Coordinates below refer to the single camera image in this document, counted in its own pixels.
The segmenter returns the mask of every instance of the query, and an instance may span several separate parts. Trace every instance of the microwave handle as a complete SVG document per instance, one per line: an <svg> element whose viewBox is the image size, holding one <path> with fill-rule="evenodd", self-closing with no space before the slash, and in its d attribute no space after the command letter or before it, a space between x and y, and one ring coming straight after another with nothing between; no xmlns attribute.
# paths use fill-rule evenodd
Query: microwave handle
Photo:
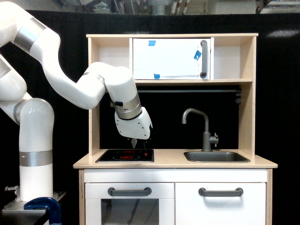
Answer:
<svg viewBox="0 0 300 225"><path fill-rule="evenodd" d="M148 196L152 190L150 187L146 187L144 190L116 190L110 187L107 192L110 196Z"/></svg>
<svg viewBox="0 0 300 225"><path fill-rule="evenodd" d="M243 189L238 187L235 191L207 191L202 187L198 192L203 197L241 197Z"/></svg>
<svg viewBox="0 0 300 225"><path fill-rule="evenodd" d="M206 40L202 40L200 42L201 46L202 46L202 72L200 73L200 77L202 79L204 79L207 75L207 56L208 56L208 48L207 48L207 41Z"/></svg>

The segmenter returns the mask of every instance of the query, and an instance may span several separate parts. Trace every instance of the microwave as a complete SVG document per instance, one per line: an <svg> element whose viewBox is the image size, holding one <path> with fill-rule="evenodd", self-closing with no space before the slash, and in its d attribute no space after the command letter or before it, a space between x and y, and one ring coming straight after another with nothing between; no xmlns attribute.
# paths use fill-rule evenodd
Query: microwave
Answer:
<svg viewBox="0 0 300 225"><path fill-rule="evenodd" d="M174 225L174 183L86 183L86 225Z"/></svg>
<svg viewBox="0 0 300 225"><path fill-rule="evenodd" d="M133 78L213 79L214 38L134 38Z"/></svg>

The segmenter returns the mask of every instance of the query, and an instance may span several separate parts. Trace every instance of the cooktop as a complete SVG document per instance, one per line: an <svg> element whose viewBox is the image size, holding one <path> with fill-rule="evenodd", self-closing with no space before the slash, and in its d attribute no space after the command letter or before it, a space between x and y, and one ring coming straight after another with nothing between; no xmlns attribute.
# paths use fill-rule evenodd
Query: cooktop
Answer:
<svg viewBox="0 0 300 225"><path fill-rule="evenodd" d="M153 149L109 149L96 163L153 163Z"/></svg>

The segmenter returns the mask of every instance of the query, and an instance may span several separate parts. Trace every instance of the gray faucet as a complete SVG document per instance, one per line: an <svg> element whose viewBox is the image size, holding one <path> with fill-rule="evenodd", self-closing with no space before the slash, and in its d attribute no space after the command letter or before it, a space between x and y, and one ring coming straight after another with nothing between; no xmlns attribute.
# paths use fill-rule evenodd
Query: gray faucet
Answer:
<svg viewBox="0 0 300 225"><path fill-rule="evenodd" d="M219 137L216 133L214 136L211 136L211 134L209 132L208 116L200 110L188 108L186 111L184 111L184 113L182 115L182 124L187 123L187 116L189 113L196 113L196 114L202 115L204 117L205 131L203 132L203 145L202 145L201 151L206 151L206 152L212 151L210 148L210 144L215 144L215 146L217 146L217 144L219 143Z"/></svg>

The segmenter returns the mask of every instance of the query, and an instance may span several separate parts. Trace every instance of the white cabinet door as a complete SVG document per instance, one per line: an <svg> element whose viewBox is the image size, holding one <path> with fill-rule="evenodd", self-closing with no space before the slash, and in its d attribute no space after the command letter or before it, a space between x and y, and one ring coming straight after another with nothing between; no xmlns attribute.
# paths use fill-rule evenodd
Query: white cabinet door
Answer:
<svg viewBox="0 0 300 225"><path fill-rule="evenodd" d="M174 225L174 183L87 183L85 198L86 225Z"/></svg>
<svg viewBox="0 0 300 225"><path fill-rule="evenodd" d="M243 193L241 197L201 196L201 188L207 195L236 194L237 188ZM176 225L265 225L266 184L176 183L175 208Z"/></svg>

